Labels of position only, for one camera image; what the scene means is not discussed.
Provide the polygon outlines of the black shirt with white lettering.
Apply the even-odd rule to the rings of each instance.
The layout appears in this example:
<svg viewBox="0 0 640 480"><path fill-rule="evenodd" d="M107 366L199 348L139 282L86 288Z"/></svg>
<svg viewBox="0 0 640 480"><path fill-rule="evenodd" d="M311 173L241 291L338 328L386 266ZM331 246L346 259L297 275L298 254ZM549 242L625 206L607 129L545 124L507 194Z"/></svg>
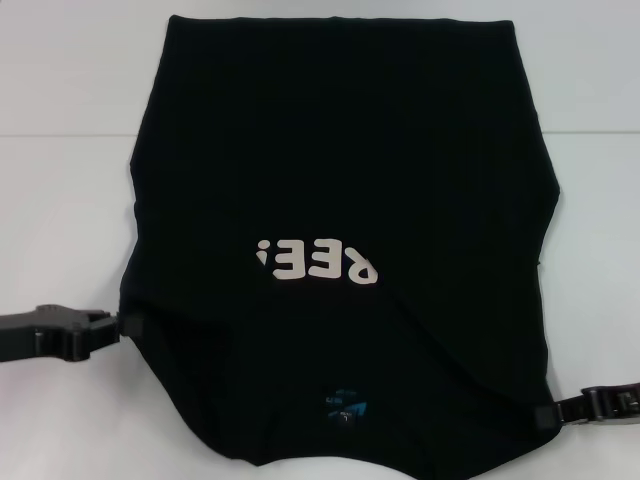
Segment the black shirt with white lettering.
<svg viewBox="0 0 640 480"><path fill-rule="evenodd" d="M120 311L231 459L469 480L550 442L559 197L509 21L169 21Z"/></svg>

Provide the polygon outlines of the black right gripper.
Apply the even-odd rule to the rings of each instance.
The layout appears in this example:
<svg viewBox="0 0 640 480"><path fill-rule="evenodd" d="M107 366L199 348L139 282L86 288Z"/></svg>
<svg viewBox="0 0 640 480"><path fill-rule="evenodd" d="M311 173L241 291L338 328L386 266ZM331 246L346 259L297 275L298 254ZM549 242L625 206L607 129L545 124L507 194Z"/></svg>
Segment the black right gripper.
<svg viewBox="0 0 640 480"><path fill-rule="evenodd" d="M586 396L537 407L535 421L539 430L593 423L597 425L640 424L640 383L595 386Z"/></svg>

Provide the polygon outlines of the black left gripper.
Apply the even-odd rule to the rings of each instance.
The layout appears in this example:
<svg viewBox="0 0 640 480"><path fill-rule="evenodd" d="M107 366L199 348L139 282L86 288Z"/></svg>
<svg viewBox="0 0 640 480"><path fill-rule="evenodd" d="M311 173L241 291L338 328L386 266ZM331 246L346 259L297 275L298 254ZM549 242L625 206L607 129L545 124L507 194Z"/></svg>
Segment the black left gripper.
<svg viewBox="0 0 640 480"><path fill-rule="evenodd" d="M106 347L121 337L139 337L144 319L137 314L74 310L42 305L25 313L0 316L0 362L51 357L67 362L90 358L91 347Z"/></svg>

